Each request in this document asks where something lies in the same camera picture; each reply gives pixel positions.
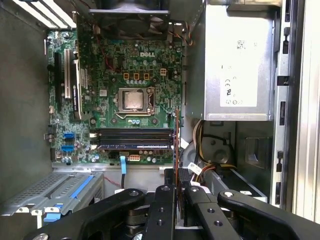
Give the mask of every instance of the power supply label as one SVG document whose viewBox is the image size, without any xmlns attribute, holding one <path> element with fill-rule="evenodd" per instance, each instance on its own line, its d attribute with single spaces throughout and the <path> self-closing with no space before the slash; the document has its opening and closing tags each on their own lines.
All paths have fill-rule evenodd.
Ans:
<svg viewBox="0 0 320 240">
<path fill-rule="evenodd" d="M 258 43 L 232 41 L 221 66 L 220 107 L 256 107 L 258 103 Z"/>
</svg>

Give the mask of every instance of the blue sata port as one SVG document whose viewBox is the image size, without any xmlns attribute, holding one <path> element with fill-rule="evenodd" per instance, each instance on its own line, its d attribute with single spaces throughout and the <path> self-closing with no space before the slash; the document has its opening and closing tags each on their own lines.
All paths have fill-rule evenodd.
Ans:
<svg viewBox="0 0 320 240">
<path fill-rule="evenodd" d="M 66 132 L 63 134 L 63 138 L 65 139 L 74 139 L 75 138 L 75 134 L 73 132 Z"/>
<path fill-rule="evenodd" d="M 64 152 L 73 152 L 74 146 L 73 145 L 64 145 L 64 146 L 61 146 L 61 150 Z"/>
</svg>

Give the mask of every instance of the green circuit board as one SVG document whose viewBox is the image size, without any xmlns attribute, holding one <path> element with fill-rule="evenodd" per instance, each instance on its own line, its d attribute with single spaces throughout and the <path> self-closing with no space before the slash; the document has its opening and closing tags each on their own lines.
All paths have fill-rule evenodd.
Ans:
<svg viewBox="0 0 320 240">
<path fill-rule="evenodd" d="M 90 148 L 90 131 L 95 128 L 173 128 L 175 109 L 181 107 L 182 42 L 109 40 L 94 35 L 84 22 L 77 31 L 48 33 L 48 63 L 55 64 L 54 53 L 77 52 L 80 69 L 82 118 L 74 116 L 72 99 L 56 97 L 55 77 L 49 72 L 51 160 L 61 163 L 117 164 L 119 156 L 139 160 L 129 164 L 173 162 L 171 150 L 100 150 Z M 117 96 L 123 89 L 154 89 L 152 114 L 118 113 Z M 65 133 L 74 133 L 74 151 L 64 152 Z"/>
</svg>

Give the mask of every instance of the pci express slot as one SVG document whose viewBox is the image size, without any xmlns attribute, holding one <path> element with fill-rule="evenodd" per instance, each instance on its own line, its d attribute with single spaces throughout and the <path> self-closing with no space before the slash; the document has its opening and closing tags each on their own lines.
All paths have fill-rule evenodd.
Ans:
<svg viewBox="0 0 320 240">
<path fill-rule="evenodd" d="M 82 104 L 81 104 L 81 86 L 80 86 L 80 62 L 75 59 L 71 65 L 70 78 L 72 88 L 72 106 L 75 119 L 82 119 Z"/>
<path fill-rule="evenodd" d="M 62 105 L 62 58 L 58 52 L 54 53 L 54 89 L 55 89 L 55 102 L 57 109 L 61 110 Z"/>
<path fill-rule="evenodd" d="M 71 99 L 71 64 L 72 57 L 70 49 L 64 50 L 64 97 Z"/>
<path fill-rule="evenodd" d="M 99 149 L 162 149 L 173 144 L 170 128 L 98 128 L 91 144 Z"/>
</svg>

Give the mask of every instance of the motherboard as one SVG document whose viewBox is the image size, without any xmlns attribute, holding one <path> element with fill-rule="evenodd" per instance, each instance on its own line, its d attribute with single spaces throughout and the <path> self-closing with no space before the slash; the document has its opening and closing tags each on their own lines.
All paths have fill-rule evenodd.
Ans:
<svg viewBox="0 0 320 240">
<path fill-rule="evenodd" d="M 47 37 L 51 160 L 172 163 L 182 41 L 110 40 L 77 21 Z"/>
</svg>

